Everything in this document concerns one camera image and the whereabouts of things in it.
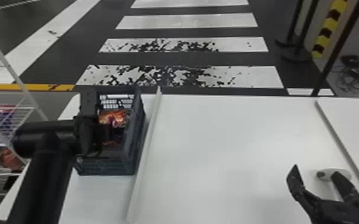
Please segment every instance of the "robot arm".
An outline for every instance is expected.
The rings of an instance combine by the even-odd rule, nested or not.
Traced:
[[[331,176],[343,202],[322,200],[306,190],[297,165],[287,176],[291,195],[306,211],[312,224],[359,224],[359,193],[355,186],[339,172]]]

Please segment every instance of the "yellow line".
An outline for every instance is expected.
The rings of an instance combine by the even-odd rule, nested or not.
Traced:
[[[25,84],[29,91],[71,91],[75,85]],[[17,84],[0,84],[0,91],[20,91]]]

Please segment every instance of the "black plastic crate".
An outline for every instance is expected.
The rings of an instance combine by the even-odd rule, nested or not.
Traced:
[[[81,115],[99,115],[104,110],[128,110],[120,145],[103,145],[99,152],[80,156],[75,168],[80,175],[133,175],[137,169],[145,112],[137,86],[95,87],[81,92]]]

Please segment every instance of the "black post base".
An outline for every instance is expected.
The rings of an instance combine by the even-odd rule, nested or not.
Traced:
[[[281,53],[281,57],[291,63],[300,64],[309,62],[312,59],[312,53],[302,48],[301,53],[296,55],[295,48],[286,48]]]
[[[276,45],[281,48],[289,48],[296,45],[294,41],[295,39],[297,38],[293,38],[291,41],[288,41],[286,36],[279,36],[276,38]]]

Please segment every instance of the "cable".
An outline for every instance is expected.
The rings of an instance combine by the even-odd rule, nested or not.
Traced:
[[[333,73],[338,74],[338,78],[335,82],[335,85],[344,92],[353,92],[357,93],[359,90],[359,77],[354,77],[350,75],[352,68],[345,66],[335,66],[343,67],[341,70],[332,70]]]

